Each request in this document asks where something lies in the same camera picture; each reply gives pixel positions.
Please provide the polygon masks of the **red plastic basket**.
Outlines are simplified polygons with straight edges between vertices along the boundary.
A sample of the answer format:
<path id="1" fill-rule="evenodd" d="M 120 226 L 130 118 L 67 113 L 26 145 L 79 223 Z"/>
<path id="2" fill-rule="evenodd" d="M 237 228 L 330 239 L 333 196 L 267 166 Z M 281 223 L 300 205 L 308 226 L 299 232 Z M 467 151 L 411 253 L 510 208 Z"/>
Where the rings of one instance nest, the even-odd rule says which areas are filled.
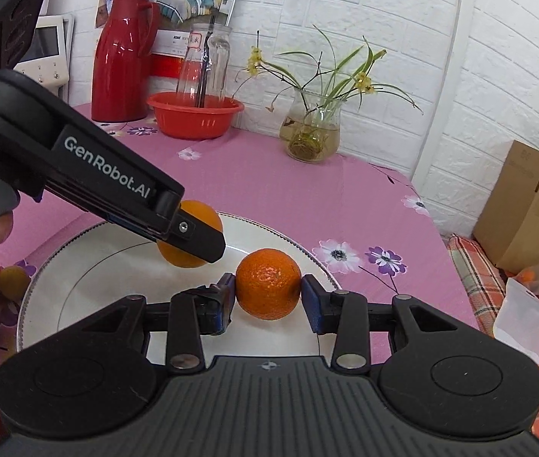
<path id="1" fill-rule="evenodd" d="M 224 135 L 245 109 L 239 100 L 216 96 L 210 96 L 205 107 L 191 106 L 176 92 L 153 94 L 147 103 L 163 134 L 188 141 L 205 141 Z"/>

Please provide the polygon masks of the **brown cardboard box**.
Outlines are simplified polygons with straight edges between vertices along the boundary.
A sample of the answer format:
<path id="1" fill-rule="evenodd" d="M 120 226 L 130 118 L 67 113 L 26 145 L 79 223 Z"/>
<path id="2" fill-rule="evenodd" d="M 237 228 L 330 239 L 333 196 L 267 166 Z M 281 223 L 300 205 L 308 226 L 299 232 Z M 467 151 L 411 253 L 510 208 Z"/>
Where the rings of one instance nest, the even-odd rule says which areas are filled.
<path id="1" fill-rule="evenodd" d="M 513 141 L 473 236 L 497 268 L 539 264 L 539 151 Z"/>

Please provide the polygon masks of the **pink floral tablecloth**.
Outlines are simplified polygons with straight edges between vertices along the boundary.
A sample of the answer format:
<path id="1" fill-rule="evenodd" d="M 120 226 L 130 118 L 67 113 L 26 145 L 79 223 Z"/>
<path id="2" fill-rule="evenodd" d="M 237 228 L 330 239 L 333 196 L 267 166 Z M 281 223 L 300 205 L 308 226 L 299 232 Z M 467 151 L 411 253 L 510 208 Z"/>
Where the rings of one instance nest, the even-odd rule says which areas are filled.
<path id="1" fill-rule="evenodd" d="M 274 229 L 309 251 L 339 288 L 387 303 L 409 294 L 465 323 L 467 293 L 446 246 L 410 182 L 400 173 L 336 155 L 320 164 L 289 158 L 278 139 L 231 129 L 212 141 L 182 141 L 151 121 L 110 133 L 185 186 L 186 197 Z M 33 281 L 58 250 L 102 221 L 46 195 L 24 198 L 0 263 Z M 17 351 L 19 305 L 0 307 L 0 362 Z"/>

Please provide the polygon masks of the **smooth orange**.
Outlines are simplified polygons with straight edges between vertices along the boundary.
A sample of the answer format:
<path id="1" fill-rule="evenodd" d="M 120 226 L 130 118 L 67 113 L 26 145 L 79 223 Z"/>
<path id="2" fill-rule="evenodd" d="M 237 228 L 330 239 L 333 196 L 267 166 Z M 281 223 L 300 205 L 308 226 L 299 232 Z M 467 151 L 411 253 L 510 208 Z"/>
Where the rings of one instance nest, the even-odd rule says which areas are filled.
<path id="1" fill-rule="evenodd" d="M 179 268 L 215 263 L 226 249 L 222 221 L 210 205 L 183 200 L 168 243 L 159 240 L 157 248 L 168 263 Z"/>

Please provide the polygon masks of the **clear glass pitcher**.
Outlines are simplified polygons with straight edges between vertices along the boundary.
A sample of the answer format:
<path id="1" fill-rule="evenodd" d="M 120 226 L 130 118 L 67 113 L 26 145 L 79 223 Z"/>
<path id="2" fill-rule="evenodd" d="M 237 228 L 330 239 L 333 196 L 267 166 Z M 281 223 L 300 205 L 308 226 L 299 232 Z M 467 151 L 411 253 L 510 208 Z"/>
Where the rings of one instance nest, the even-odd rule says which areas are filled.
<path id="1" fill-rule="evenodd" d="M 207 109 L 222 105 L 230 33 L 229 27 L 220 24 L 193 25 L 177 86 L 179 105 Z"/>

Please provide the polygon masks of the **white plastic bag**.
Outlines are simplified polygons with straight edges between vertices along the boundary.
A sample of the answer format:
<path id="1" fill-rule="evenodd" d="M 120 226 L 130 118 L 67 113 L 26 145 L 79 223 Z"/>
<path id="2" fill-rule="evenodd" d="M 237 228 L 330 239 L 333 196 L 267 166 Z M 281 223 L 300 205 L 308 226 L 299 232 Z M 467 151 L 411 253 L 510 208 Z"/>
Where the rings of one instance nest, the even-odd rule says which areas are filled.
<path id="1" fill-rule="evenodd" d="M 539 264 L 507 279 L 493 337 L 539 365 Z"/>

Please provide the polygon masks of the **red thermos jug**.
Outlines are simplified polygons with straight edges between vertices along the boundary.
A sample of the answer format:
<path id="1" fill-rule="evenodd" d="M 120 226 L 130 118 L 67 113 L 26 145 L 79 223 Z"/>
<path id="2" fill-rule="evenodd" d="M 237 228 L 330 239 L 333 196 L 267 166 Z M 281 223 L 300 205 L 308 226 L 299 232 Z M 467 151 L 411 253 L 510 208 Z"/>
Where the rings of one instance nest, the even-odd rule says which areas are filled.
<path id="1" fill-rule="evenodd" d="M 150 54 L 160 21 L 152 0 L 113 0 L 96 46 L 91 118 L 126 123 L 147 115 Z"/>

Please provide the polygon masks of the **glass vase with plant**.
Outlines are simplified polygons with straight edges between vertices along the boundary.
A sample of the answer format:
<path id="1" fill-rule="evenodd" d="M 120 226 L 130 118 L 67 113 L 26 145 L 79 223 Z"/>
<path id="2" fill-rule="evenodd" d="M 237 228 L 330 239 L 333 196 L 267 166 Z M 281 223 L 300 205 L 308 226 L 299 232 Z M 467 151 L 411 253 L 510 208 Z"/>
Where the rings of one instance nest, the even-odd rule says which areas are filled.
<path id="1" fill-rule="evenodd" d="M 341 142 L 342 107 L 350 100 L 362 103 L 368 96 L 392 96 L 419 109 L 414 99 L 400 87 L 373 79 L 374 66 L 387 54 L 384 48 L 375 51 L 368 39 L 364 39 L 361 45 L 340 58 L 329 36 L 323 30 L 318 33 L 329 47 L 328 63 L 322 52 L 289 50 L 280 54 L 282 57 L 305 58 L 313 63 L 314 72 L 305 80 L 286 66 L 268 61 L 259 36 L 255 37 L 242 70 L 246 75 L 244 83 L 256 77 L 272 77 L 282 84 L 266 106 L 268 112 L 275 109 L 276 102 L 285 93 L 293 95 L 279 128 L 279 138 L 289 157 L 305 163 L 320 163 L 336 154 Z"/>

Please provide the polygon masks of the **plaid cloth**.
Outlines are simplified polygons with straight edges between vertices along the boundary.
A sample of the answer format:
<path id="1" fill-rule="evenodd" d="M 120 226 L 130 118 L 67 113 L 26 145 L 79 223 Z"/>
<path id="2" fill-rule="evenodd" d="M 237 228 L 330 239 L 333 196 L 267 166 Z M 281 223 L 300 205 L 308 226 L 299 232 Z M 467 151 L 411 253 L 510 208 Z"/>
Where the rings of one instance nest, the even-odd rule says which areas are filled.
<path id="1" fill-rule="evenodd" d="M 468 294 L 479 329 L 493 336 L 493 323 L 506 294 L 507 275 L 490 263 L 475 240 L 452 235 L 447 250 Z M 539 413 L 532 432 L 539 438 Z"/>

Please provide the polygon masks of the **white water dispenser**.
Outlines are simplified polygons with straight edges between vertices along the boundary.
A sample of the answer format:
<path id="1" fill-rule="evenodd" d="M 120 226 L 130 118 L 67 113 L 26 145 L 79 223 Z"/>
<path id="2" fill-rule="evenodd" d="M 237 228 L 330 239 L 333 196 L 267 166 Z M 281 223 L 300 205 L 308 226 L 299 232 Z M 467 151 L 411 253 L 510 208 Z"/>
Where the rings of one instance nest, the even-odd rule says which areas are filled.
<path id="1" fill-rule="evenodd" d="M 36 80 L 64 102 L 69 96 L 69 67 L 75 17 L 72 13 L 37 20 L 32 44 L 14 70 Z"/>

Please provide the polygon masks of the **textured mandarin orange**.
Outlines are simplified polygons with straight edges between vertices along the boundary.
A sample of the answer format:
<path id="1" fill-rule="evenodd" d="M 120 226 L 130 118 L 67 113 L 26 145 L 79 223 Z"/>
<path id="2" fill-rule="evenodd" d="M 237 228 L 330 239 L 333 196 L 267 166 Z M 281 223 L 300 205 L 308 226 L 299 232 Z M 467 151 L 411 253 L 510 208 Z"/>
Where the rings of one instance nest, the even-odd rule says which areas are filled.
<path id="1" fill-rule="evenodd" d="M 236 268 L 236 299 L 249 315 L 264 321 L 288 316 L 300 300 L 301 271 L 276 249 L 247 255 Z"/>

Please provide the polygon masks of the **small brown longan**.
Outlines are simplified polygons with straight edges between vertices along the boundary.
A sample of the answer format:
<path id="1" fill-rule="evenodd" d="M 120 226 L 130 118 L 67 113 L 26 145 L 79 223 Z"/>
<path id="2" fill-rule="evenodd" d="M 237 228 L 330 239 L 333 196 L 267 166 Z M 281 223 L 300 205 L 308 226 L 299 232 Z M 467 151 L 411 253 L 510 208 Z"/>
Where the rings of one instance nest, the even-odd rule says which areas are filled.
<path id="1" fill-rule="evenodd" d="M 13 302 L 21 302 L 31 282 L 24 268 L 7 266 L 0 271 L 0 293 Z"/>

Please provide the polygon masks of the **white ceramic plate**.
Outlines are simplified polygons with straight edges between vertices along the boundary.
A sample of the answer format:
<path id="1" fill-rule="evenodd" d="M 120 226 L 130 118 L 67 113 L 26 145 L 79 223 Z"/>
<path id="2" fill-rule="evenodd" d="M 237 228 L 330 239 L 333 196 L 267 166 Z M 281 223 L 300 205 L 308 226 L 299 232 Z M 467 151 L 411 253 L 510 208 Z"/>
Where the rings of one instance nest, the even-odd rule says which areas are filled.
<path id="1" fill-rule="evenodd" d="M 329 291 L 339 283 L 307 250 L 286 235 L 251 220 L 223 215 L 223 258 L 199 268 L 178 268 L 164 260 L 155 243 L 117 225 L 96 225 L 65 243 L 42 267 L 23 299 L 17 348 L 24 350 L 127 295 L 149 303 L 167 302 L 178 292 L 217 282 L 236 271 L 246 255 L 276 249 L 314 275 Z M 264 321 L 234 307 L 225 333 L 205 336 L 204 359 L 217 356 L 332 356 L 335 335 L 316 335 L 304 307 L 287 317 Z"/>

